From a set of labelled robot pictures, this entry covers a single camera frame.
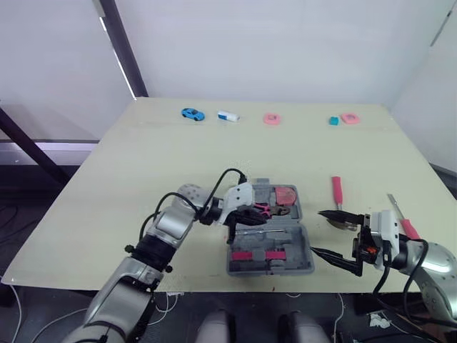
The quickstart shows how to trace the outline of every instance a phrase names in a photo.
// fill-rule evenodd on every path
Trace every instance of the white wall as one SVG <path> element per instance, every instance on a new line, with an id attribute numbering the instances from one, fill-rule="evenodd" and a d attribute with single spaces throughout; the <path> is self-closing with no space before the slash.
<path id="1" fill-rule="evenodd" d="M 132 100 L 90 0 L 0 0 L 0 50 L 0 106 L 31 138 L 100 139 Z"/>
<path id="2" fill-rule="evenodd" d="M 453 0 L 117 0 L 153 96 L 398 98 Z"/>
<path id="3" fill-rule="evenodd" d="M 431 163 L 457 172 L 457 13 L 393 107 L 392 114 Z"/>

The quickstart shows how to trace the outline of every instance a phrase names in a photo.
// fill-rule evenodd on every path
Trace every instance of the pink pliers handle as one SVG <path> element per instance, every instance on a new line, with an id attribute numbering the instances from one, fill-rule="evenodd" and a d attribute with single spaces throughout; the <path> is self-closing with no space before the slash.
<path id="1" fill-rule="evenodd" d="M 341 177 L 332 177 L 333 198 L 335 199 L 336 208 L 340 211 L 343 209 L 343 190 L 341 188 Z"/>
<path id="2" fill-rule="evenodd" d="M 262 210 L 260 214 L 265 214 L 268 218 L 271 218 L 270 205 L 254 204 L 254 207 Z"/>

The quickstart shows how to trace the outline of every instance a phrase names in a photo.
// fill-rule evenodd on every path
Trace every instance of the metal rod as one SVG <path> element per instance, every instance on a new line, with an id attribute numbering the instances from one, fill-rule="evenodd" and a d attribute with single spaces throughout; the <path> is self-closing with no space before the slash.
<path id="1" fill-rule="evenodd" d="M 103 10 L 100 15 L 106 27 L 106 33 L 111 40 L 111 44 L 119 59 L 119 63 L 122 65 L 126 78 L 129 80 L 132 92 L 135 96 L 148 97 L 148 91 L 141 77 L 129 38 L 124 30 L 116 2 L 114 0 L 99 0 L 99 4 Z"/>
<path id="2" fill-rule="evenodd" d="M 64 186 L 70 181 L 70 177 L 64 170 L 55 164 L 34 141 L 9 117 L 0 107 L 0 130 L 2 130 L 14 143 L 19 145 L 41 168 L 51 177 Z"/>
<path id="3" fill-rule="evenodd" d="M 395 200 L 393 195 L 392 194 L 387 194 L 387 196 L 388 196 L 389 200 L 391 201 L 393 207 L 395 207 L 397 212 L 400 214 L 400 219 L 405 219 L 405 216 L 403 215 L 403 213 L 401 213 L 400 207 L 398 207 L 397 201 Z"/>

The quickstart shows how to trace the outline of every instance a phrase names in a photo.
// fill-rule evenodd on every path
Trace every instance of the gray plastic case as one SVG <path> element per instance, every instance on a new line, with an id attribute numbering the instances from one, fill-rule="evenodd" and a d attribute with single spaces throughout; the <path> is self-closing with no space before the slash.
<path id="1" fill-rule="evenodd" d="M 291 187 L 297 200 L 285 216 L 272 216 L 266 224 L 248 227 L 236 225 L 236 236 L 227 251 L 227 273 L 231 276 L 306 275 L 314 272 L 313 256 L 306 228 L 300 224 L 303 217 L 295 186 L 270 184 L 268 179 L 257 179 L 253 184 L 254 201 L 276 205 L 275 187 Z M 286 260 L 266 259 L 267 251 L 282 251 Z M 233 252 L 251 252 L 251 260 L 232 260 Z"/>

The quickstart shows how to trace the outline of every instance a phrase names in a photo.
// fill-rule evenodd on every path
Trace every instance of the pliers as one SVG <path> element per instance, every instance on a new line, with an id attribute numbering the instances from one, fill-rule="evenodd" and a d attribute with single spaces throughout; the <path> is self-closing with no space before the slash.
<path id="1" fill-rule="evenodd" d="M 267 218 L 271 216 L 285 216 L 291 212 L 291 209 L 284 206 L 270 206 L 268 204 L 254 204 L 254 208 L 260 209 L 261 214 Z"/>

